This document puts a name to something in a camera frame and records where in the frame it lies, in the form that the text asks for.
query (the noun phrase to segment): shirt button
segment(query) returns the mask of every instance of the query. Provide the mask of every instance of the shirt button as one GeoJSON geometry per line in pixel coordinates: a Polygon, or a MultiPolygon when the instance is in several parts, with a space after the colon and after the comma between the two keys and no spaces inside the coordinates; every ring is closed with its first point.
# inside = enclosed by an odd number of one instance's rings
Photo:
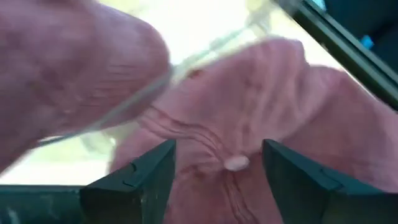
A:
{"type": "Polygon", "coordinates": [[[246,156],[238,155],[227,159],[224,162],[225,169],[230,171],[239,171],[245,169],[250,161],[246,156]]]}

